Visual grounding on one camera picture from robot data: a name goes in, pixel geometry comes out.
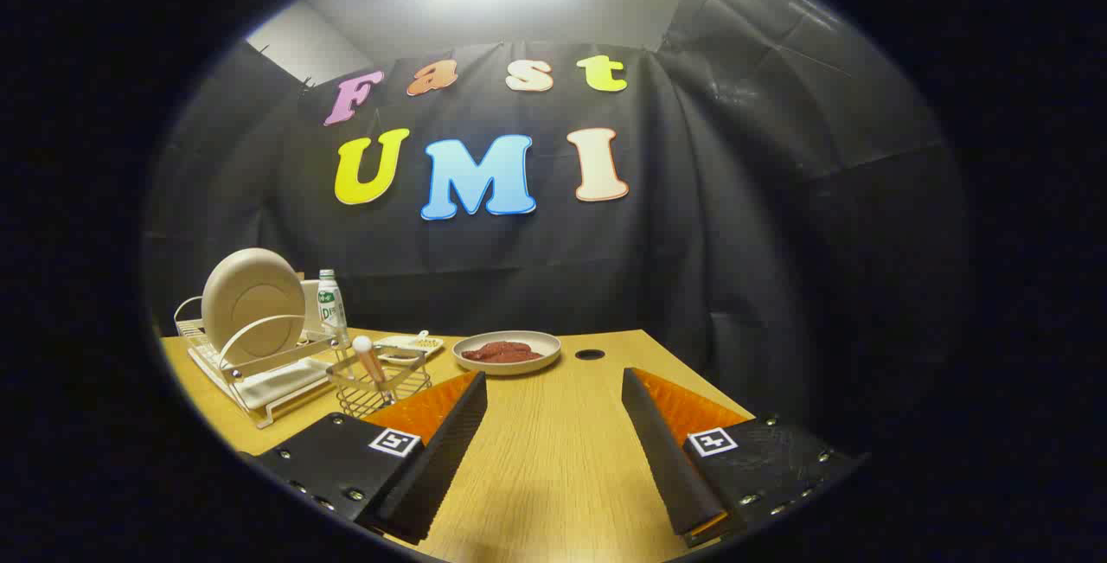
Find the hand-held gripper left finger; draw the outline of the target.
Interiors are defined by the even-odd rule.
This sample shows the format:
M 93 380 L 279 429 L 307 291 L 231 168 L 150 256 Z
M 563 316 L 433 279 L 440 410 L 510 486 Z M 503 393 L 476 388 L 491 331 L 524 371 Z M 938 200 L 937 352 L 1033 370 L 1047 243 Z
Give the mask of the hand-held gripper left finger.
M 242 459 L 293 496 L 413 546 L 427 538 L 487 410 L 486 374 L 466 374 L 363 418 L 328 413 Z

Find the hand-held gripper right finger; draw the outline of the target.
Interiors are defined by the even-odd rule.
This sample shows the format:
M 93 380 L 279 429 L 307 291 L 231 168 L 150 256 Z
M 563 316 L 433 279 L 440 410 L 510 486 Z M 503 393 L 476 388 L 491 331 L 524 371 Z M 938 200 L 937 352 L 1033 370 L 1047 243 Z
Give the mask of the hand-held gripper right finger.
M 622 377 L 622 405 L 669 523 L 690 548 L 751 538 L 866 463 L 776 414 L 746 417 L 640 368 Z

